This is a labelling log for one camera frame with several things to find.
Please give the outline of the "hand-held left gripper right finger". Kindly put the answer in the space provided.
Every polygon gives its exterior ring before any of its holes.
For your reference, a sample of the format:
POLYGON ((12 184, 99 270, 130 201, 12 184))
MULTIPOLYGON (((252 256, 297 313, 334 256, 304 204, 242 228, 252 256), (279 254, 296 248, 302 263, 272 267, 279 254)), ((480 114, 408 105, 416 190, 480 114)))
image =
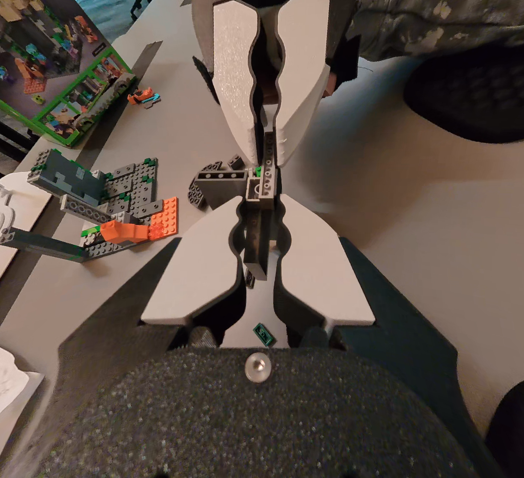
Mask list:
POLYGON ((375 315, 331 226, 286 194, 275 212, 278 260, 273 308, 289 345, 307 330, 330 338, 337 326, 372 326, 375 315))

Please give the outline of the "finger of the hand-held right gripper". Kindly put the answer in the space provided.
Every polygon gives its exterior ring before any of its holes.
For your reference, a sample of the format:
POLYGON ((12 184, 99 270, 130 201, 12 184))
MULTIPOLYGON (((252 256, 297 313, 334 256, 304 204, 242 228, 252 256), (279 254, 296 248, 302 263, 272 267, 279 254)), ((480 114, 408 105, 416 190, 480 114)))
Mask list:
POLYGON ((252 70, 252 50, 258 36, 259 16, 255 8, 237 0, 213 7, 213 86, 227 125, 251 163, 260 161, 252 70))
POLYGON ((273 124, 279 167, 285 166, 302 141, 328 82, 329 11, 330 0, 288 0, 278 12, 276 36, 283 63, 273 124))

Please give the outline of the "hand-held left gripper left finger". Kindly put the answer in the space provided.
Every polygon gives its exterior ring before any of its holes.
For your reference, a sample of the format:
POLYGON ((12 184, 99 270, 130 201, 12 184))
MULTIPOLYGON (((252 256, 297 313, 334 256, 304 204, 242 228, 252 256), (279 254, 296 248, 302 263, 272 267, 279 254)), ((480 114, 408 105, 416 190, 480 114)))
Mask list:
POLYGON ((236 196, 184 233, 141 320, 146 324, 207 327, 217 343, 246 309, 244 268, 236 249, 239 207, 236 196))

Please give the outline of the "black quarter-round lego plate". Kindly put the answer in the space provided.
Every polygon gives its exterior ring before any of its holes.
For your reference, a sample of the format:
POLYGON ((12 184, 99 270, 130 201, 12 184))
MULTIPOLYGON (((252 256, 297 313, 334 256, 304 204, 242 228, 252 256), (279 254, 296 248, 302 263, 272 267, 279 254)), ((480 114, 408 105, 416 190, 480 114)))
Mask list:
MULTIPOLYGON (((222 167, 222 164, 223 164, 223 161, 221 160, 213 162, 211 164, 208 164, 206 167, 202 168, 199 172, 220 170, 222 167)), ((187 191, 187 198, 189 202, 193 206, 195 206, 197 209, 205 210, 206 209, 206 200, 200 188, 196 185, 196 177, 197 176, 195 176, 190 183, 190 186, 187 191)))

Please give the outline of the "dark green lego plate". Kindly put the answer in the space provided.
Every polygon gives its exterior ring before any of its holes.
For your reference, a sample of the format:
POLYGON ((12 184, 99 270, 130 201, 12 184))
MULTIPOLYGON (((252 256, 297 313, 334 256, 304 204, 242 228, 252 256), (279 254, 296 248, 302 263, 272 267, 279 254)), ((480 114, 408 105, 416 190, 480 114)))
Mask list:
POLYGON ((262 323, 258 323, 252 331, 260 340, 260 342, 267 348, 271 347, 276 342, 273 334, 270 333, 270 331, 262 323))

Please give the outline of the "green-topped dark lego wall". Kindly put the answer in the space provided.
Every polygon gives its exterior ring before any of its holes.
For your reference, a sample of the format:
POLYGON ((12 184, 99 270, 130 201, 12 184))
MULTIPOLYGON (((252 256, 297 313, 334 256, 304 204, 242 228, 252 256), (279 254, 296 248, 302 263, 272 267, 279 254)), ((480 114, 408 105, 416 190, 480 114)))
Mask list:
POLYGON ((242 198, 243 262, 256 280, 267 280, 270 239, 276 222, 278 178, 275 131, 264 134, 259 175, 254 169, 201 170, 194 178, 211 209, 217 209, 236 196, 242 198))

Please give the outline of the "grey green lego building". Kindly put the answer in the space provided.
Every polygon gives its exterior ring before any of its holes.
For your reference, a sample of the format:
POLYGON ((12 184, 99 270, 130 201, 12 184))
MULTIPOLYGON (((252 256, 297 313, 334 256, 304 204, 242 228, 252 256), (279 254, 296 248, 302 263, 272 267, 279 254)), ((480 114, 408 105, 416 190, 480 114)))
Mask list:
POLYGON ((28 182, 50 193, 62 213, 83 221, 79 245, 9 226, 1 231, 1 273, 14 253, 32 252, 76 263, 112 255, 178 233, 178 198, 156 195, 158 160, 90 171, 57 149, 40 152, 28 182))

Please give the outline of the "torn printed paper bag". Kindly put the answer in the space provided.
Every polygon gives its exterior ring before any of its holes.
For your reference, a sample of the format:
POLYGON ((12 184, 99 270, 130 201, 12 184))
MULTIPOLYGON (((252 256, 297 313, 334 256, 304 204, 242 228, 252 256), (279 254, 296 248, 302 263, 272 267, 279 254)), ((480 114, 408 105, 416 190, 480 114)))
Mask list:
POLYGON ((1 349, 1 413, 15 406, 24 408, 43 380, 42 373, 20 370, 15 357, 1 349))

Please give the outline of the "person's right forearm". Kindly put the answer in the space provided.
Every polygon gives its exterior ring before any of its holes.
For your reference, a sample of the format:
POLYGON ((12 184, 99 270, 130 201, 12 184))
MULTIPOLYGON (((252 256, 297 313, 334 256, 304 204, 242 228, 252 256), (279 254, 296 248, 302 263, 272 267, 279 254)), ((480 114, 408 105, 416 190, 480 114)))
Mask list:
POLYGON ((346 37, 368 61, 523 46, 523 0, 358 0, 346 37))

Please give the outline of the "green lego box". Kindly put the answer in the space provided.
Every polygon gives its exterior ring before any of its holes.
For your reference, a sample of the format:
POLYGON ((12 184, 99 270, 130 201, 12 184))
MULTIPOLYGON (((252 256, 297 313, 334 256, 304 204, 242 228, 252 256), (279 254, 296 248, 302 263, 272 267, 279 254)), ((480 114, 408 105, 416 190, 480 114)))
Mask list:
POLYGON ((1 0, 1 112, 71 148, 136 79, 75 0, 1 0))

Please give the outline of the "white book stand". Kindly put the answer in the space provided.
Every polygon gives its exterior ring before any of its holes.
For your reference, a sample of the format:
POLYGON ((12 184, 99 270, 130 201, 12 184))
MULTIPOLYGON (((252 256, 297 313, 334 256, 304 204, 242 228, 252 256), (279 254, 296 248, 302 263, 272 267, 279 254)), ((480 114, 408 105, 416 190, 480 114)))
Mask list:
POLYGON ((1 231, 9 226, 31 231, 51 194, 28 182, 29 172, 1 178, 1 231))

